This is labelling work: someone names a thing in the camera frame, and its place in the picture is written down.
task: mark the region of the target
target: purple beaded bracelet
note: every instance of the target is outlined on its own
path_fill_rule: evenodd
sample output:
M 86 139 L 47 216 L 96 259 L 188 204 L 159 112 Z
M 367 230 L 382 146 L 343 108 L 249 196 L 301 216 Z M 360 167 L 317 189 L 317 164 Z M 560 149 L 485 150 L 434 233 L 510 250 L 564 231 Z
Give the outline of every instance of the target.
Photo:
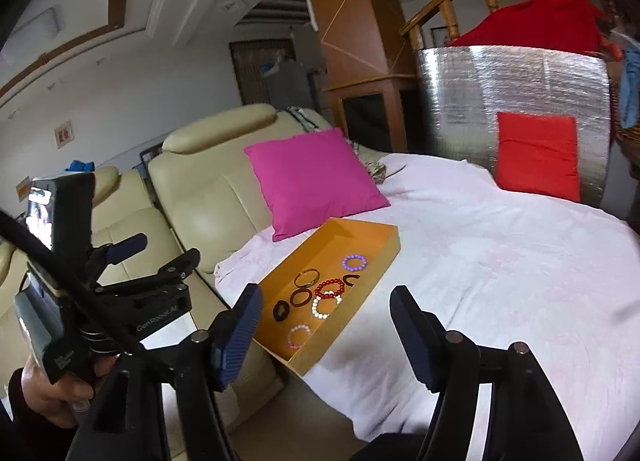
M 362 261 L 362 264 L 360 266 L 349 266 L 348 263 L 351 259 L 359 259 Z M 364 255 L 347 255 L 342 260 L 342 267 L 347 271 L 361 271 L 367 267 L 367 260 Z

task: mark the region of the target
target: bed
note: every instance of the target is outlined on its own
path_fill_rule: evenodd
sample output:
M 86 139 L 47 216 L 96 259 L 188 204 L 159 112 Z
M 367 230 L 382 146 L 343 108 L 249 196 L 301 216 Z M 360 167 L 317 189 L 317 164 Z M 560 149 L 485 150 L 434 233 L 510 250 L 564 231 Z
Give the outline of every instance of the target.
M 391 206 L 353 218 L 398 226 L 402 250 L 303 380 L 370 441 L 424 431 L 437 396 L 415 380 L 389 316 L 405 284 L 446 329 L 479 345 L 529 344 L 587 461 L 612 460 L 640 419 L 639 248 L 619 220 L 580 204 L 500 190 L 483 168 L 391 154 L 380 188 Z M 279 243 L 257 233 L 218 263 L 216 289 L 235 303 L 312 231 Z M 482 456 L 490 386 L 481 386 L 468 459 Z

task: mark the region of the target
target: red beaded bracelet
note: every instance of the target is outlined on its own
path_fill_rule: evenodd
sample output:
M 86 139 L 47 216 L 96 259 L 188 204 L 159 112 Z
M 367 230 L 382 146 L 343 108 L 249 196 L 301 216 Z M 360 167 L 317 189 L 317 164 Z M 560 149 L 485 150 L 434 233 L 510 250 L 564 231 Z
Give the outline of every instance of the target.
M 337 284 L 340 287 L 338 289 L 334 289 L 333 293 L 323 293 L 322 288 L 330 284 Z M 324 281 L 318 284 L 318 287 L 316 287 L 316 297 L 320 298 L 336 298 L 338 295 L 341 295 L 343 293 L 344 282 L 342 282 L 340 279 L 331 279 L 330 281 Z

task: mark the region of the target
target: device screen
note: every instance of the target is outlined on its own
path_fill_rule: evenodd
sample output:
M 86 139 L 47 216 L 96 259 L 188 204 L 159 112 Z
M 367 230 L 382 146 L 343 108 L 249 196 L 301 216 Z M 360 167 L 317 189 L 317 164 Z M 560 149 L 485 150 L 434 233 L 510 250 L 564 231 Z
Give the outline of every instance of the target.
M 51 249 L 51 229 L 53 212 L 53 194 L 49 190 L 31 187 L 29 207 L 26 217 L 29 231 L 49 250 Z

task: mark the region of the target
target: floor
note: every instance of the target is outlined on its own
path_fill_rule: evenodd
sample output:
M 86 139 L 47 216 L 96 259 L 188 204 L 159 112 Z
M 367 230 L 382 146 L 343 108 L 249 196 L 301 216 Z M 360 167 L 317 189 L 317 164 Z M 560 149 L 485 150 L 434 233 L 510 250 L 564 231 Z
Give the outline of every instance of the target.
M 298 377 L 231 434 L 242 461 L 347 461 L 366 443 Z

